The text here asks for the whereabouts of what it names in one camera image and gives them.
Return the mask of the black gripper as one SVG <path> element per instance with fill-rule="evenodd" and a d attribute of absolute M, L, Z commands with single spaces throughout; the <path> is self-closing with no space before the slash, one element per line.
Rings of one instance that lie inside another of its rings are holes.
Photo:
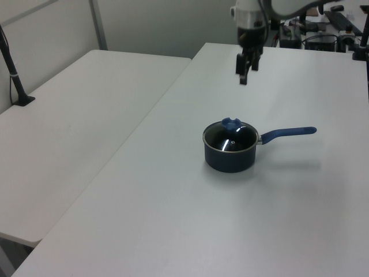
<path fill-rule="evenodd" d="M 239 53 L 236 57 L 236 74 L 239 75 L 240 84 L 246 85 L 248 75 L 247 55 L 255 55 L 251 70 L 258 71 L 259 56 L 263 53 L 264 27 L 254 29 L 237 27 L 237 39 L 242 48 L 242 53 Z"/>

